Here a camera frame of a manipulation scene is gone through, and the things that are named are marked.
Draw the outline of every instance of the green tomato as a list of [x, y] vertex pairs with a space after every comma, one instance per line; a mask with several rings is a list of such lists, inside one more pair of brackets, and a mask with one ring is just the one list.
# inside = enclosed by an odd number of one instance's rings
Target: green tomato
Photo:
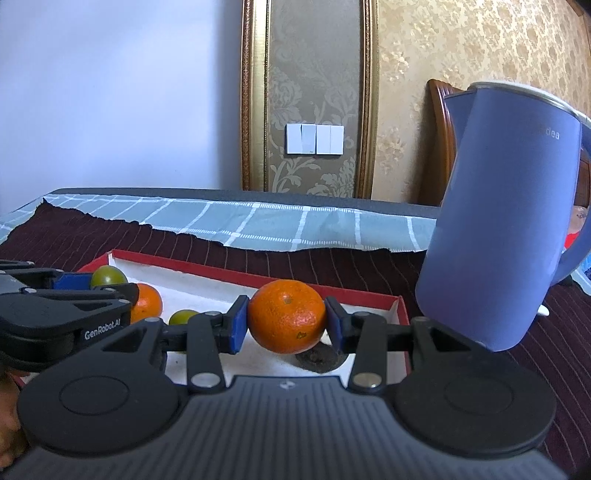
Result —
[[187, 323], [189, 321], [189, 318], [191, 318], [193, 315], [198, 314], [199, 312], [195, 312], [195, 310], [179, 310], [178, 312], [175, 312], [172, 314], [172, 316], [170, 317], [170, 320], [168, 321], [169, 325], [184, 325], [185, 323]]
[[125, 274], [113, 265], [103, 265], [99, 267], [90, 279], [90, 288], [101, 287], [103, 285], [117, 285], [127, 283]]

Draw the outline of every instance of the metal screw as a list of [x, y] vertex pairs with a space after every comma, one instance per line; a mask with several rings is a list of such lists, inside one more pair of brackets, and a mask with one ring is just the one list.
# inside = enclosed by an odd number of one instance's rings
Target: metal screw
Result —
[[353, 377], [353, 383], [363, 388], [375, 388], [382, 383], [382, 377], [371, 372], [363, 372]]
[[204, 372], [191, 377], [191, 383], [196, 387], [213, 388], [222, 381], [216, 374]]

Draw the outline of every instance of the mandarin orange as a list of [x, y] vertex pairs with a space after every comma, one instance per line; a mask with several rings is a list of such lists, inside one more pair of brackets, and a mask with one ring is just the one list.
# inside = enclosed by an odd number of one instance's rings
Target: mandarin orange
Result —
[[162, 315], [162, 297], [153, 286], [138, 283], [139, 297], [131, 309], [131, 323], [139, 322], [147, 317]]
[[316, 290], [297, 280], [275, 280], [248, 303], [248, 328], [259, 345], [275, 353], [300, 353], [320, 341], [326, 307]]

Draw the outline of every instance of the white switch panel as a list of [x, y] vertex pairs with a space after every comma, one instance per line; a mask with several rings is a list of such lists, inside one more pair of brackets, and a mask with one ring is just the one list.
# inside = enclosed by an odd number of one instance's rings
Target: white switch panel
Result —
[[330, 125], [316, 125], [316, 154], [330, 155]]
[[287, 124], [286, 151], [297, 155], [342, 155], [343, 125]]
[[301, 125], [301, 153], [314, 155], [316, 152], [316, 125]]
[[302, 153], [301, 144], [301, 124], [287, 124], [287, 153], [289, 154], [300, 154]]
[[330, 154], [342, 155], [345, 142], [345, 127], [343, 125], [330, 126]]

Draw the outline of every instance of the wooden headboard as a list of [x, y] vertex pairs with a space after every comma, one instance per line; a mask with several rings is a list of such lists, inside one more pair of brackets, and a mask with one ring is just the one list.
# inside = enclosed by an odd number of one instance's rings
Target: wooden headboard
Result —
[[[437, 131], [431, 154], [423, 171], [418, 202], [422, 205], [437, 206], [443, 200], [443, 194], [452, 173], [453, 162], [456, 159], [456, 139], [453, 133], [452, 119], [443, 100], [452, 93], [464, 90], [434, 79], [429, 80], [427, 86], [433, 101]], [[589, 160], [587, 154], [581, 150], [579, 181], [574, 204], [582, 207], [588, 207], [591, 199], [591, 171], [586, 160]]]

